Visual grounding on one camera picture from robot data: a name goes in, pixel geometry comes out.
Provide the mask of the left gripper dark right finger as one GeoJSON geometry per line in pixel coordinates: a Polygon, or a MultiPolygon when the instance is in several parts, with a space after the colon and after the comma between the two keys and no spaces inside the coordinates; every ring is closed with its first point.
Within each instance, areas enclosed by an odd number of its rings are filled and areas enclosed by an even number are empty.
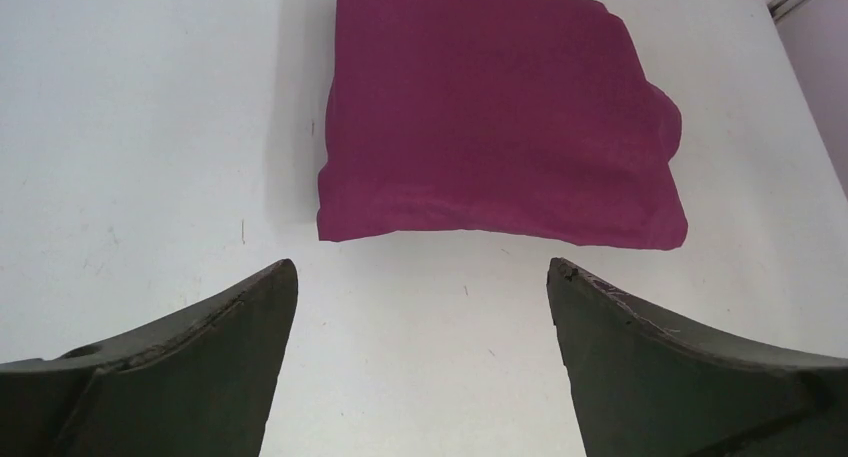
{"type": "Polygon", "coordinates": [[[547,295],[589,456],[843,456],[847,362],[749,340],[554,258],[547,295]]]}

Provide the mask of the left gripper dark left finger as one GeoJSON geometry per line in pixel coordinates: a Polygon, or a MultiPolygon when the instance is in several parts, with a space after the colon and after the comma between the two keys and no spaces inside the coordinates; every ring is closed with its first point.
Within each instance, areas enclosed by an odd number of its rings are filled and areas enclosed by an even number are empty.
{"type": "Polygon", "coordinates": [[[298,302],[294,263],[58,358],[1,367],[5,456],[256,456],[298,302]]]}

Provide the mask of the magenta surgical wrap cloth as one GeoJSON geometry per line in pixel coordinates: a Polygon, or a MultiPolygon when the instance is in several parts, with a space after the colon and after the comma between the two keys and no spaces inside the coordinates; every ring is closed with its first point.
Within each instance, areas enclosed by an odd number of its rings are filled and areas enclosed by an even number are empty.
{"type": "Polygon", "coordinates": [[[317,230],[671,250],[676,104],[595,0],[336,0],[317,230]]]}

